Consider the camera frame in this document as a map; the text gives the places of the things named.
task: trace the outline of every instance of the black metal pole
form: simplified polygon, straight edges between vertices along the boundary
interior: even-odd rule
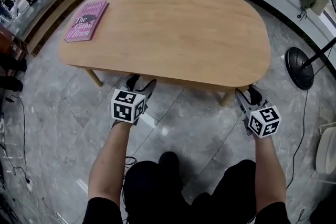
[[[311,57],[306,62],[304,62],[303,65],[301,66],[301,69],[306,68],[308,65],[310,65],[317,58],[319,58],[320,56],[322,56],[327,50],[329,50],[335,44],[336,44],[336,37],[334,37],[327,45],[325,45],[324,48],[322,48],[317,54],[315,54],[313,57]]]

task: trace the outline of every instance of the pink book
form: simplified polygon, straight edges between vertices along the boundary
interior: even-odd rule
[[[98,21],[109,3],[107,0],[88,2],[83,4],[78,11],[76,20],[72,23],[66,42],[91,40]]]

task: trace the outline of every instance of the round lamp base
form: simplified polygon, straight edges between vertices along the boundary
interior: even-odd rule
[[[297,87],[301,90],[308,90],[314,83],[314,71],[311,65],[301,68],[308,60],[307,55],[299,48],[292,47],[287,50],[285,56],[288,73]]]

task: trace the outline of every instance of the table leg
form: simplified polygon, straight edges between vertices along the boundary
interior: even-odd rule
[[[219,104],[221,106],[226,106],[228,104],[228,102],[232,100],[233,96],[234,95],[232,93],[226,92],[225,95],[223,96],[223,98],[219,101]]]
[[[93,70],[91,70],[91,69],[85,69],[85,70],[89,74],[91,79],[93,79],[95,81],[95,83],[98,85],[98,87],[103,86],[103,83],[100,81],[100,79],[97,77],[97,75],[94,73]]]

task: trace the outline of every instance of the tabletop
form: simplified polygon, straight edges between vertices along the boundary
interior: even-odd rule
[[[249,85],[269,67],[265,24],[244,0],[107,1],[91,41],[64,40],[74,14],[61,61],[225,87]]]

